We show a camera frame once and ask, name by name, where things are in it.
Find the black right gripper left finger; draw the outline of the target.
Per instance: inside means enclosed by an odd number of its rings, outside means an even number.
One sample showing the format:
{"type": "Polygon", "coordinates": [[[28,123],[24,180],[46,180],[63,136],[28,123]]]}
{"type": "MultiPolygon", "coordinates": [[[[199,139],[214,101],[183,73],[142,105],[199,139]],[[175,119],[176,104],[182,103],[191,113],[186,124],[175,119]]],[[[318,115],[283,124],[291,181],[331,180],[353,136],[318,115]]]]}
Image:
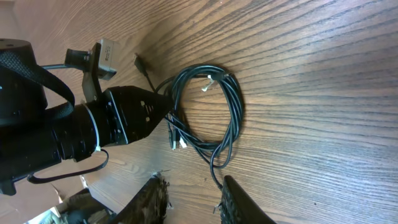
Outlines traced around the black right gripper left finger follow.
{"type": "Polygon", "coordinates": [[[163,224],[170,206],[168,186],[162,174],[152,174],[111,224],[163,224]]]}

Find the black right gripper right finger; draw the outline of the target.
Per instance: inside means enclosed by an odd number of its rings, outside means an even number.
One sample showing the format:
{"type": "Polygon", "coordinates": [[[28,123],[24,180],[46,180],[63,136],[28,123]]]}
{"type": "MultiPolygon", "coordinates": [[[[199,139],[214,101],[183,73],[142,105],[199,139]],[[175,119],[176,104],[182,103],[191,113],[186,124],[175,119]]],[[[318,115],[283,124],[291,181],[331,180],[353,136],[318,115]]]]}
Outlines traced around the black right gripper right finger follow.
{"type": "Polygon", "coordinates": [[[224,177],[221,193],[215,209],[220,211],[222,224],[276,224],[232,176],[224,177]]]}

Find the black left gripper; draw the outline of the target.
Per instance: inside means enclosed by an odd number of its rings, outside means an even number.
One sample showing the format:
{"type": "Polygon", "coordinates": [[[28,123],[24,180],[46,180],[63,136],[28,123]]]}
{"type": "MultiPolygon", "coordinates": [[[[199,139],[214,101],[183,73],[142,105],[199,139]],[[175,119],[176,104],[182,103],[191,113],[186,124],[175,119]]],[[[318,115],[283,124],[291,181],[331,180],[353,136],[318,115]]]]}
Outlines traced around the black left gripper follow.
{"type": "Polygon", "coordinates": [[[1,194],[15,195],[15,183],[46,184],[102,169],[106,163],[53,177],[43,169],[72,159],[82,161],[105,146],[148,137],[173,107],[164,95],[136,86],[115,86],[102,99],[82,103],[65,115],[47,114],[41,94],[1,97],[1,194]]]}

